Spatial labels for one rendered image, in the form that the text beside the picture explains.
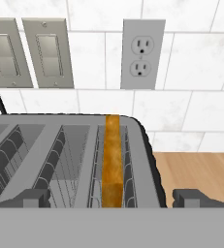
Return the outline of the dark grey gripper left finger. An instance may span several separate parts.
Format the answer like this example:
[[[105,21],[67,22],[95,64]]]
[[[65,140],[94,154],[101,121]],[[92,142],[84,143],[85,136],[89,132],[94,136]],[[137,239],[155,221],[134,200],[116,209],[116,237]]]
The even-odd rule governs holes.
[[[13,199],[0,202],[0,208],[45,208],[50,207],[49,189],[26,189]]]

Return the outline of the grey wall light switch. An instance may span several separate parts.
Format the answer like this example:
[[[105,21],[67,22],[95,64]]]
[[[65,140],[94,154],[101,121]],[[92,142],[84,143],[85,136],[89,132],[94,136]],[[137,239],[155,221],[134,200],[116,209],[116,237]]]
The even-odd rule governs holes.
[[[0,88],[32,88],[16,20],[0,17]]]
[[[65,18],[22,19],[40,88],[73,88],[74,78]]]

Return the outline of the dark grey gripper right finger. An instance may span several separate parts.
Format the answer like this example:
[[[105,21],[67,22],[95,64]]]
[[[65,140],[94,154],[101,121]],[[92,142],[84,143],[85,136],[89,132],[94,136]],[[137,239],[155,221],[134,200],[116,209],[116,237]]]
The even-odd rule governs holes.
[[[223,207],[223,201],[217,201],[209,198],[198,189],[174,189],[173,207],[183,208],[203,208],[203,207]]]

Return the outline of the grey wall power outlet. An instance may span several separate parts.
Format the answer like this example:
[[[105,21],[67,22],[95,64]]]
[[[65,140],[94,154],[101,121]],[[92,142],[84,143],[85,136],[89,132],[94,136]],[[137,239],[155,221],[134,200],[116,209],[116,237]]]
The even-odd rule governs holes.
[[[124,19],[121,89],[155,88],[165,19]]]

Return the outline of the grey metal toaster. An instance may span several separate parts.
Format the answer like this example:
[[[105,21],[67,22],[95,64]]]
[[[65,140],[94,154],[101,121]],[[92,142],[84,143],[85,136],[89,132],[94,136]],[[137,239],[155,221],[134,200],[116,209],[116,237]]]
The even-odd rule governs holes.
[[[0,115],[0,202],[49,189],[51,208],[101,208],[106,117]],[[119,118],[122,207],[164,207],[166,195],[144,126]]]

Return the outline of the brown bread slice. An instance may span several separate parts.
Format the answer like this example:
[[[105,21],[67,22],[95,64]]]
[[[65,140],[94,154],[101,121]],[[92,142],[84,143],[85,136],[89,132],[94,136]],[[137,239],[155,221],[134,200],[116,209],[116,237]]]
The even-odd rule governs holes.
[[[102,168],[102,206],[121,207],[123,193],[123,169],[119,116],[107,115],[104,135]]]

